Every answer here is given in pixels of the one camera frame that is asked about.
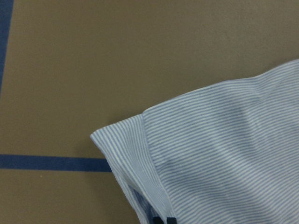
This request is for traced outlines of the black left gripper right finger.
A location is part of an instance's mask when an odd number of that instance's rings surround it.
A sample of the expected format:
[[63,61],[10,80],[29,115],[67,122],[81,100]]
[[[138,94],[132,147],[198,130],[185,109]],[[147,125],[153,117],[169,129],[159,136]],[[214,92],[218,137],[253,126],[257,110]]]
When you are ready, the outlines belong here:
[[175,224],[175,218],[174,217],[168,217],[166,220],[167,224]]

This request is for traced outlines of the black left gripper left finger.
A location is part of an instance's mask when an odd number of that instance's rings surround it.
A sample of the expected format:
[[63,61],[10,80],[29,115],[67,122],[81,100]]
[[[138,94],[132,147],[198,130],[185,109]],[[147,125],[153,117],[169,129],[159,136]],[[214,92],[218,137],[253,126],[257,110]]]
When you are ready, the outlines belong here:
[[160,217],[153,217],[153,224],[162,224],[162,219]]

